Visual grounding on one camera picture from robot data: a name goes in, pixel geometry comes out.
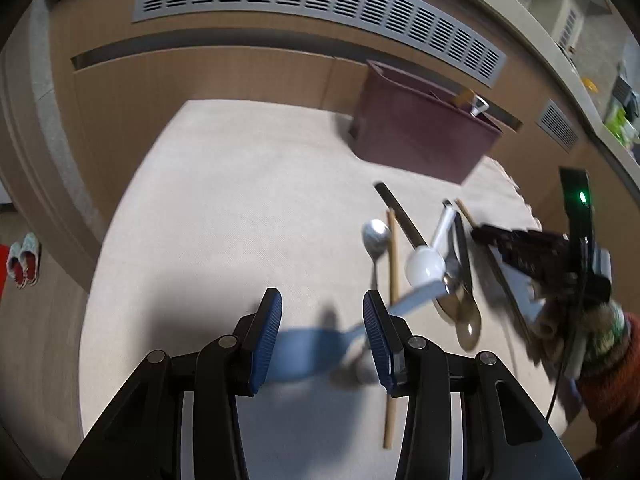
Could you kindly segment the red floor mat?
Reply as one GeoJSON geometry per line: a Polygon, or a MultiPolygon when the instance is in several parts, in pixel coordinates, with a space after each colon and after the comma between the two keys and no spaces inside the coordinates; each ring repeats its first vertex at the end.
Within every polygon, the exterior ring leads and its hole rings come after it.
{"type": "Polygon", "coordinates": [[[9,257],[9,246],[0,245],[0,298],[2,297],[4,288],[6,287],[6,277],[8,271],[6,270],[6,259],[9,257]]]}

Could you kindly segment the kitchen countertop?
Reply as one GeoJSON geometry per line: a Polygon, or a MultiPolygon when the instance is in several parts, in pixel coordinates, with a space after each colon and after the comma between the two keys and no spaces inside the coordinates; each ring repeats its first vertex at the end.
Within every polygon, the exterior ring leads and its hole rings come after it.
{"type": "Polygon", "coordinates": [[[546,66],[556,82],[570,97],[578,108],[579,116],[585,129],[596,136],[613,157],[611,166],[623,176],[631,178],[634,184],[639,183],[639,165],[631,154],[614,139],[605,127],[600,115],[588,96],[587,90],[576,70],[570,67],[568,59],[562,55],[560,48],[518,0],[471,0],[489,13],[509,32],[518,37],[524,46],[532,51],[546,66]]]}

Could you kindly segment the grey vent grille small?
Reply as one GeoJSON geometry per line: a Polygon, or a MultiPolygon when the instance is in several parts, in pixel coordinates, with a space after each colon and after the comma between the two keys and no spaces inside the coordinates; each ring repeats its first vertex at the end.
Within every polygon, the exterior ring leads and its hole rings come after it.
{"type": "Polygon", "coordinates": [[[549,100],[538,115],[536,125],[544,130],[559,146],[569,153],[579,141],[573,124],[552,100],[549,100]]]}

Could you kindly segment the maroon utensil holder box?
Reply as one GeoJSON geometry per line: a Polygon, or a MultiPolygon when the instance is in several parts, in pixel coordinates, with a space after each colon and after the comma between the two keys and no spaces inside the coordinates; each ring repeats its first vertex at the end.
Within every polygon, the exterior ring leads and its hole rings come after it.
{"type": "Polygon", "coordinates": [[[501,130],[454,94],[419,76],[367,62],[352,116],[352,150],[367,162],[461,184],[500,139],[501,130]]]}

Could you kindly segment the green items on counter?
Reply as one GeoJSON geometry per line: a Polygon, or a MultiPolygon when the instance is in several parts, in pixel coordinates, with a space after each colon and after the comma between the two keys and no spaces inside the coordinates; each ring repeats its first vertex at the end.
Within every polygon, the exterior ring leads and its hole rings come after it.
{"type": "Polygon", "coordinates": [[[638,134],[636,128],[627,119],[625,110],[621,107],[612,110],[605,122],[605,127],[623,146],[634,144],[638,134]]]}

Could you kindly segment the blue plastic rice spoon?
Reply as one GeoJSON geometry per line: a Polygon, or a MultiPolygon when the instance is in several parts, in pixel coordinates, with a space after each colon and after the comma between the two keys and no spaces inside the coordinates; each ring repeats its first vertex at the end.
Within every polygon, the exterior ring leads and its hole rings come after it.
{"type": "MultiPolygon", "coordinates": [[[[443,282],[431,282],[414,288],[388,308],[390,316],[401,318],[412,309],[445,295],[443,282]]],[[[347,332],[329,327],[296,327],[281,330],[272,352],[267,382],[300,382],[335,370],[352,343],[369,336],[367,323],[361,322],[347,332]]]]}

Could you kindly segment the cream tablecloth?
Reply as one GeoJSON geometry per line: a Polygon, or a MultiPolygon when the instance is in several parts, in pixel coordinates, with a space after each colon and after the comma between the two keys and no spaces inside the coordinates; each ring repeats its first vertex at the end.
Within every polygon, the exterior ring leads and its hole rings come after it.
{"type": "MultiPolygon", "coordinates": [[[[413,248],[376,182],[387,185],[427,242],[450,198],[461,198],[478,223],[538,228],[493,160],[451,184],[365,162],[348,146],[348,126],[323,110],[250,101],[190,101],[175,114],[122,196],[94,272],[79,356],[86,435],[150,352],[201,351],[255,313],[270,287],[282,296],[278,333],[347,332],[363,322],[369,290],[387,312],[411,292],[405,265],[413,248]],[[390,228],[378,289],[370,289],[372,262],[361,238],[372,219],[390,228]]],[[[435,300],[401,318],[447,353],[498,356],[544,416],[550,379],[522,348],[509,350],[466,244],[482,318],[476,348],[460,347],[457,295],[449,304],[454,318],[435,300]]],[[[335,370],[300,382],[266,379],[254,396],[236,399],[245,479],[399,479],[408,400],[390,396],[380,381],[357,382],[352,362],[363,348],[371,350],[368,337],[355,340],[335,370]]],[[[178,479],[197,479],[192,415],[187,392],[178,479]]],[[[555,434],[565,424],[562,414],[544,419],[555,434]]],[[[463,478],[459,393],[451,396],[451,423],[449,478],[463,478]]]]}

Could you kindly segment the white ball-end utensil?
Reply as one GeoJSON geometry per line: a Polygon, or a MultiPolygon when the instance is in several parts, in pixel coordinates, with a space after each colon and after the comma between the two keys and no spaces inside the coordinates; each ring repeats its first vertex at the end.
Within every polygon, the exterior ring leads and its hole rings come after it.
{"type": "Polygon", "coordinates": [[[352,370],[360,385],[375,385],[378,383],[378,372],[370,349],[363,348],[361,350],[354,362],[352,362],[352,370]]]}

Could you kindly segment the pair of slippers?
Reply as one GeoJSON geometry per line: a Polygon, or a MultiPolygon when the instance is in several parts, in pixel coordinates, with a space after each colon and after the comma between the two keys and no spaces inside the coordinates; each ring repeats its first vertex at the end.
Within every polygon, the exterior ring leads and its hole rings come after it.
{"type": "Polygon", "coordinates": [[[21,243],[11,245],[6,272],[18,288],[34,286],[38,282],[40,252],[40,241],[34,232],[28,232],[21,243]]]}

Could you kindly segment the white ceramic soup spoon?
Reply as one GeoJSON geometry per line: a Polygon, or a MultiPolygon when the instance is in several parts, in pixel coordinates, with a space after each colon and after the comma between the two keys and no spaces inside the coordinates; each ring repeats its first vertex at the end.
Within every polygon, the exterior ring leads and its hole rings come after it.
{"type": "Polygon", "coordinates": [[[446,245],[456,213],[457,211],[450,200],[445,200],[442,203],[442,213],[431,241],[427,245],[416,248],[409,256],[405,266],[405,274],[412,287],[441,281],[444,277],[446,263],[442,255],[442,248],[446,245]]]}

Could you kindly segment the yellow-lid jar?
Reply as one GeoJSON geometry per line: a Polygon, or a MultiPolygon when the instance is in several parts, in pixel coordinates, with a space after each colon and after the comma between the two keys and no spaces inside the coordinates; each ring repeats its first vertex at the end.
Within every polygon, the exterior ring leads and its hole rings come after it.
{"type": "Polygon", "coordinates": [[[585,88],[592,93],[598,93],[599,89],[597,87],[597,85],[589,78],[587,77],[582,77],[582,84],[585,86],[585,88]]]}

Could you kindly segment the brown wooden spoon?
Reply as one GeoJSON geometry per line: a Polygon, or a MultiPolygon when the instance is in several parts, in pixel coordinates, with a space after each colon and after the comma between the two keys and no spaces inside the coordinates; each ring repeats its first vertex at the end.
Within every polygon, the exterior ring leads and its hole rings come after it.
{"type": "Polygon", "coordinates": [[[456,96],[452,99],[452,104],[455,107],[461,108],[468,104],[472,105],[475,99],[475,92],[470,88],[462,88],[456,96]]]}

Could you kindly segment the black flat-handled spoon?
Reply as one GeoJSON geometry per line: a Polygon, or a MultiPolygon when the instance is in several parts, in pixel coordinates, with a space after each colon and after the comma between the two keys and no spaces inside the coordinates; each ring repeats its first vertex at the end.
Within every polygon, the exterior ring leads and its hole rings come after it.
{"type": "MultiPolygon", "coordinates": [[[[390,210],[396,216],[396,220],[408,238],[413,250],[419,246],[427,245],[429,242],[424,240],[424,237],[418,231],[418,228],[414,225],[409,218],[405,209],[402,208],[397,198],[394,196],[387,185],[383,182],[376,182],[374,185],[376,192],[381,196],[386,206],[390,207],[390,210]]],[[[456,242],[454,241],[454,224],[448,233],[446,245],[442,248],[442,255],[445,258],[446,271],[441,281],[433,282],[442,284],[444,292],[435,299],[436,304],[447,313],[450,318],[454,318],[454,308],[450,307],[450,302],[454,300],[460,287],[460,262],[456,251],[456,242]]]]}

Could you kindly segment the black-handled brown spoon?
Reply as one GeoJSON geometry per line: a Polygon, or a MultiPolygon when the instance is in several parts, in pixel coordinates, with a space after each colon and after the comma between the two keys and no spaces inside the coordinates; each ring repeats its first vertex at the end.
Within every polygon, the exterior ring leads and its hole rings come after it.
{"type": "Polygon", "coordinates": [[[480,340],[482,331],[482,318],[473,296],[473,280],[468,244],[461,214],[454,218],[456,229],[456,242],[458,246],[458,258],[460,262],[460,287],[457,292],[458,306],[456,330],[460,347],[465,351],[472,351],[480,340]]]}

